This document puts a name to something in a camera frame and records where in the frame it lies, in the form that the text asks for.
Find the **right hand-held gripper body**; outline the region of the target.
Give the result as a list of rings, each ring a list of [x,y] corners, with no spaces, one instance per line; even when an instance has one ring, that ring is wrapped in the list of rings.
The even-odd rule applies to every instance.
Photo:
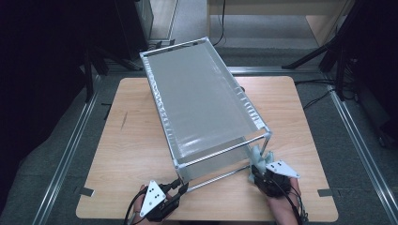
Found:
[[[279,198],[290,191],[290,178],[300,178],[300,175],[283,160],[278,160],[269,163],[267,171],[254,183],[267,196]]]

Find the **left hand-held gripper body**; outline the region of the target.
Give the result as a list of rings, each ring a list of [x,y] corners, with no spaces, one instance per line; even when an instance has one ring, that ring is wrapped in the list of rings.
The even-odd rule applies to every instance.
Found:
[[[153,222],[161,222],[169,216],[179,207],[179,202],[175,200],[175,196],[167,199],[167,193],[162,192],[161,184],[151,180],[146,188],[140,216]]]

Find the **light blue cloth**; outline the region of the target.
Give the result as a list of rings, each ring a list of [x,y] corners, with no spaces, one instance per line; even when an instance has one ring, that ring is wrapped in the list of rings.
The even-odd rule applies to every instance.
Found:
[[[266,162],[267,164],[271,163],[274,161],[274,153],[272,151],[268,151],[264,156],[262,156],[260,148],[258,145],[254,146],[249,154],[250,158],[250,175],[249,175],[249,180],[253,183],[251,180],[251,166],[254,165],[258,171],[261,174],[264,174],[266,171],[263,171],[261,169],[261,163]]]

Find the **silver two-tier shelf rack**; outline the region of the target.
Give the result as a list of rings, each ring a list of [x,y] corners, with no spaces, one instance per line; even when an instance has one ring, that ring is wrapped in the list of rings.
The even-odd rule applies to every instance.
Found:
[[[144,68],[226,67],[206,37],[142,52]],[[271,130],[232,74],[148,76],[174,168],[193,191],[250,167]]]

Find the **person's left hand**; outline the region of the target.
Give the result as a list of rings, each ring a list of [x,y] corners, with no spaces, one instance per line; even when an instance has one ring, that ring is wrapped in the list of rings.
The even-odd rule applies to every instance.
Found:
[[[141,185],[139,195],[133,204],[134,218],[131,221],[131,225],[150,225],[150,222],[146,218],[140,216],[141,208],[145,199],[145,194],[146,186]]]

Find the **person's right hand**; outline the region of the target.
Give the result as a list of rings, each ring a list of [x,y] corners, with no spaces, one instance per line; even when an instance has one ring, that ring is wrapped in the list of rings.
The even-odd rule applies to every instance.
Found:
[[[292,205],[299,209],[299,181],[297,178],[290,178],[291,190],[288,199],[285,197],[267,197],[268,208],[272,213],[277,225],[299,225]]]

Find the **black floor tape strip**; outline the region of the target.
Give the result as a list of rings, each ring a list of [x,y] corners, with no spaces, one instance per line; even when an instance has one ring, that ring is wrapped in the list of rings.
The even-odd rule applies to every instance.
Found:
[[[112,103],[101,103],[100,105],[107,108],[106,114],[105,114],[105,116],[103,118],[106,121],[108,116],[109,116],[110,110],[112,108]]]

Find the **black tripod stand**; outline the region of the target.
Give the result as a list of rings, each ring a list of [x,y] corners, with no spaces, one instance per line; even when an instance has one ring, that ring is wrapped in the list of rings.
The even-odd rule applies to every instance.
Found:
[[[85,102],[88,102],[94,96],[92,68],[94,68],[98,74],[108,74],[109,68],[105,62],[106,58],[116,62],[121,67],[130,71],[139,71],[143,69],[142,67],[134,64],[131,60],[122,59],[101,47],[87,46],[84,51],[84,78],[86,88]]]
[[[370,4],[371,0],[356,0],[340,30],[330,41],[299,60],[282,66],[282,69],[296,69],[324,53],[318,68],[321,72],[330,72],[332,67],[337,65],[335,92],[339,99],[344,101],[344,70],[348,62],[348,53],[360,45],[361,30],[365,27],[362,19],[365,18]]]

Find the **light wooden desk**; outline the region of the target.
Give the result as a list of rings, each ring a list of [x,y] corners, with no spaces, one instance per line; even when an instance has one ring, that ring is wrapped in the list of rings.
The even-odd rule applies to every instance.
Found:
[[[304,15],[318,45],[325,44],[356,0],[207,0],[207,16]]]

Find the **black computer tower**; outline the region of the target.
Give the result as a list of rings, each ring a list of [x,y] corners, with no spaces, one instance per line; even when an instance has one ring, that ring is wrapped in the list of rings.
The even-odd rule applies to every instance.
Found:
[[[121,22],[125,50],[132,59],[148,49],[154,15],[150,0],[115,0]]]

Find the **dark curtain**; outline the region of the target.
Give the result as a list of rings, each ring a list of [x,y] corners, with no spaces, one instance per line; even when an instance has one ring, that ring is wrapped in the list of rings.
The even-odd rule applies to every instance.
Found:
[[[0,214],[20,161],[89,85],[81,70],[112,0],[0,0]]]

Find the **light wooden board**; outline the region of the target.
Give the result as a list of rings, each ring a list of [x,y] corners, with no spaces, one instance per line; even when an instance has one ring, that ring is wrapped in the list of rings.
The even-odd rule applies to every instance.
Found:
[[[153,23],[151,39],[169,39],[172,32],[178,0],[150,0]]]

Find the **metal floor rail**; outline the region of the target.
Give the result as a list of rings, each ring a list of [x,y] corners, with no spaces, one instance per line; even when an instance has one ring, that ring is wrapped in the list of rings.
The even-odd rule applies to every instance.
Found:
[[[70,163],[74,158],[77,146],[80,142],[80,139],[82,138],[88,119],[97,101],[99,88],[102,85],[102,81],[103,79],[101,78],[100,75],[95,76],[94,94],[85,103],[83,110],[80,113],[76,126],[74,127],[71,133],[68,144],[54,172],[54,176],[49,186],[47,186],[46,188],[45,195],[40,203],[38,211],[36,212],[32,225],[45,225],[49,215],[51,214],[51,211],[54,207],[54,203],[57,199],[59,191],[66,179]]]
[[[334,88],[331,85],[327,86],[330,97],[335,108],[340,115],[345,129],[350,136],[351,142],[354,144],[360,161],[367,172],[370,181],[375,189],[375,193],[379,198],[391,225],[398,225],[398,201],[395,199],[391,188],[389,187],[384,175],[379,170],[371,151],[369,150],[365,140],[363,139],[360,130],[358,129],[346,103],[341,101]]]
[[[122,75],[127,77],[148,77],[165,74],[168,77],[188,75],[205,75],[205,74],[224,74],[229,73],[234,76],[271,76],[271,75],[288,75],[288,74],[313,74],[318,73],[319,70],[314,66],[299,67],[296,69],[285,69],[281,66],[277,67],[162,67],[159,69],[150,68],[137,71],[127,71],[123,68],[114,68],[110,70],[112,75]]]

